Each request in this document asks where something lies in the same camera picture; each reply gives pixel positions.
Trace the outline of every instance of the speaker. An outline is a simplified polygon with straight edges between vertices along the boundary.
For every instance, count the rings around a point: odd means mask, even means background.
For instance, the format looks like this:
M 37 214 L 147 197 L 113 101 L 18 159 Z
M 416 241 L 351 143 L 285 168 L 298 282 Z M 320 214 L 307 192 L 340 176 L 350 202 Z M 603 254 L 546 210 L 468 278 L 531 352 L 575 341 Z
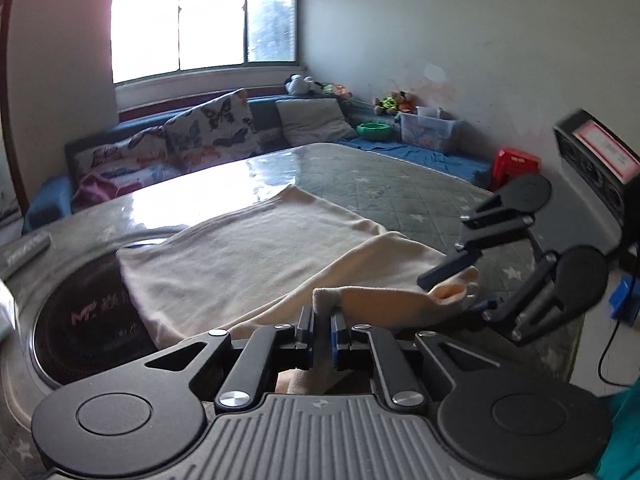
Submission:
M 593 189 L 631 240 L 640 226 L 640 158 L 585 110 L 554 127 L 560 155 Z

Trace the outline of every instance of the pink cloth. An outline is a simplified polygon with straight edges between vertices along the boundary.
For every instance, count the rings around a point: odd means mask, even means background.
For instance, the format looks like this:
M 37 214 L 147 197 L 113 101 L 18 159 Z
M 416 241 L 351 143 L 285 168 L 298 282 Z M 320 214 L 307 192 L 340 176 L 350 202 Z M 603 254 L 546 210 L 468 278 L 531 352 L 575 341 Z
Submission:
M 140 182 L 132 182 L 126 186 L 118 187 L 97 173 L 88 173 L 78 185 L 78 191 L 76 191 L 71 201 L 71 209 L 73 212 L 77 212 L 92 205 L 107 202 L 112 198 L 137 191 L 142 187 Z

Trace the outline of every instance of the window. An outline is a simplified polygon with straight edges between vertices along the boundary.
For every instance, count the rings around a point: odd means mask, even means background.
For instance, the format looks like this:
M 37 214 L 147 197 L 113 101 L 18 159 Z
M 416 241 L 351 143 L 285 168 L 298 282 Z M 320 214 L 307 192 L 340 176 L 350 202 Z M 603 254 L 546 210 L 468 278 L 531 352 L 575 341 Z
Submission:
M 296 61 L 296 0 L 113 0 L 113 81 Z

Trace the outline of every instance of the blue blanket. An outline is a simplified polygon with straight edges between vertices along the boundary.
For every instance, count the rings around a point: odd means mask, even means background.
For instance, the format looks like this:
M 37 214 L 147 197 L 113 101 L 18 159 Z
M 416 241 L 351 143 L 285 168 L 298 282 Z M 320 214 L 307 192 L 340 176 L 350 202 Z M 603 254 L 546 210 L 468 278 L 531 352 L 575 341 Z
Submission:
M 410 146 L 393 141 L 375 142 L 362 137 L 351 140 L 340 139 L 336 140 L 336 143 L 366 152 L 381 153 L 393 158 L 407 160 L 432 170 L 456 176 L 483 189 L 487 189 L 491 183 L 492 164 L 466 153 L 445 155 L 444 153 L 419 148 L 418 146 Z

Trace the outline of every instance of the pink label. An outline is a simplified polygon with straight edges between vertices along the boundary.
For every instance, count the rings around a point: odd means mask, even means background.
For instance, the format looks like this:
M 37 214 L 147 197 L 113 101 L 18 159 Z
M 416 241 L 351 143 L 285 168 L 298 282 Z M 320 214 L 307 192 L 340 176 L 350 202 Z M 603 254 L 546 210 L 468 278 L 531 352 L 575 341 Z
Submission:
M 640 162 L 595 122 L 584 123 L 574 132 L 574 135 L 623 184 L 640 173 Z

